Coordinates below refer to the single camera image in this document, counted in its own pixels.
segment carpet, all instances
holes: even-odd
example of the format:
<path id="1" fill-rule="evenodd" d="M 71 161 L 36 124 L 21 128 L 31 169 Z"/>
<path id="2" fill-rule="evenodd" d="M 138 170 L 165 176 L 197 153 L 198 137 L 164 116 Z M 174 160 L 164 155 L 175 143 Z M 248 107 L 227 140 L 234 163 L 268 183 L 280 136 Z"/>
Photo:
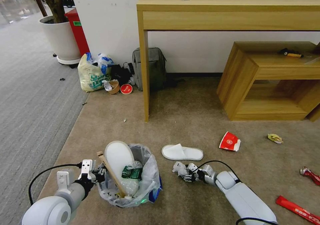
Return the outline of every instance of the carpet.
<path id="1" fill-rule="evenodd" d="M 52 57 L 40 18 L 38 13 L 0 29 L 0 217 L 5 225 L 20 223 L 30 206 L 31 179 L 53 166 L 87 98 L 78 70 Z M 47 176 L 33 186 L 35 199 Z"/>
<path id="2" fill-rule="evenodd" d="M 163 191 L 154 204 L 121 209 L 101 199 L 94 187 L 71 224 L 235 224 L 239 217 L 217 187 L 186 183 L 172 173 L 175 162 L 165 159 L 161 148 L 177 143 L 204 151 L 203 160 L 195 164 L 212 159 L 229 164 L 274 211 L 279 224 L 310 224 L 276 205 L 279 195 L 320 215 L 320 188 L 299 174 L 302 166 L 320 172 L 320 121 L 232 122 L 216 95 L 219 79 L 185 80 L 176 88 L 151 93 L 148 123 L 143 117 L 143 94 L 137 89 L 130 95 L 110 95 L 104 90 L 90 93 L 56 164 L 98 160 L 96 152 L 114 140 L 141 143 L 156 157 Z M 241 139 L 239 152 L 218 148 L 226 131 Z M 271 142 L 267 133 L 280 135 L 284 144 Z M 221 164 L 211 165 L 216 171 L 227 170 Z M 56 190 L 53 171 L 40 198 Z"/>

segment white plant pot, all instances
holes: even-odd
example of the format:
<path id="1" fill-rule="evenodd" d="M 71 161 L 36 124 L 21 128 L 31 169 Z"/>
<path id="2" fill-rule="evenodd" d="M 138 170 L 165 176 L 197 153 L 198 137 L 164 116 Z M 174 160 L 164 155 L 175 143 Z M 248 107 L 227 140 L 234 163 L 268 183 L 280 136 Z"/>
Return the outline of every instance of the white plant pot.
<path id="1" fill-rule="evenodd" d="M 79 63 L 81 55 L 70 23 L 45 23 L 52 18 L 52 16 L 41 18 L 39 23 L 57 55 L 58 62 L 66 65 Z"/>

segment red lid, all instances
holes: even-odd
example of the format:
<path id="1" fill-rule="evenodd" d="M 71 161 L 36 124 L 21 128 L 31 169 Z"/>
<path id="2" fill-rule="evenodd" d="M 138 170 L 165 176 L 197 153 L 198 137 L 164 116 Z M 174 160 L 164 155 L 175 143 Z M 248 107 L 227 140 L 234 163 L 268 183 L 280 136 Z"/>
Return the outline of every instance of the red lid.
<path id="1" fill-rule="evenodd" d="M 130 84 L 123 84 L 121 87 L 120 87 L 120 91 L 122 94 L 130 94 L 132 93 L 132 86 Z"/>

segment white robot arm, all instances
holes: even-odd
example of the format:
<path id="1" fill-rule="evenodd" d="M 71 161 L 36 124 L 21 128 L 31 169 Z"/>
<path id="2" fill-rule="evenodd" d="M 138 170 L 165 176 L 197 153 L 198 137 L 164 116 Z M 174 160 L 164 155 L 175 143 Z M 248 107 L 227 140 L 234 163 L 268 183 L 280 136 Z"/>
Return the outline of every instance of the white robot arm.
<path id="1" fill-rule="evenodd" d="M 193 163 L 186 167 L 181 162 L 175 163 L 173 172 L 178 172 L 178 175 L 187 182 L 202 180 L 205 183 L 217 186 L 241 218 L 257 218 L 271 222 L 271 224 L 277 224 L 276 216 L 272 210 L 233 172 L 216 173 L 208 164 L 200 169 Z M 244 223 L 246 225 L 263 224 L 261 221 L 255 220 L 244 220 Z"/>
<path id="2" fill-rule="evenodd" d="M 93 185 L 104 180 L 104 168 L 94 170 L 94 166 L 95 161 L 83 160 L 76 181 L 72 169 L 57 172 L 58 191 L 35 202 L 23 215 L 22 225 L 67 225 Z"/>

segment red wrapper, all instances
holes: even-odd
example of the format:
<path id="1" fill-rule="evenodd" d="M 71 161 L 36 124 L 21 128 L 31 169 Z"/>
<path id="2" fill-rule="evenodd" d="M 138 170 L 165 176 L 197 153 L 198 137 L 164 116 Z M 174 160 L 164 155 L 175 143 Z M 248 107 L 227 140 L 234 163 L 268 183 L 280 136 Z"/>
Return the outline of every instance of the red wrapper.
<path id="1" fill-rule="evenodd" d="M 239 150 L 240 143 L 241 140 L 238 139 L 236 135 L 226 132 L 220 142 L 219 148 L 237 152 Z"/>
<path id="2" fill-rule="evenodd" d="M 303 176 L 311 177 L 314 183 L 320 186 L 320 176 L 315 175 L 309 168 L 304 167 L 303 169 L 300 169 L 300 174 L 302 174 Z"/>
<path id="3" fill-rule="evenodd" d="M 288 201 L 282 196 L 279 196 L 276 200 L 276 204 L 298 214 L 299 216 L 307 219 L 309 222 L 313 224 L 320 225 L 320 217 L 309 213 L 307 210 L 299 207 L 297 204 Z"/>

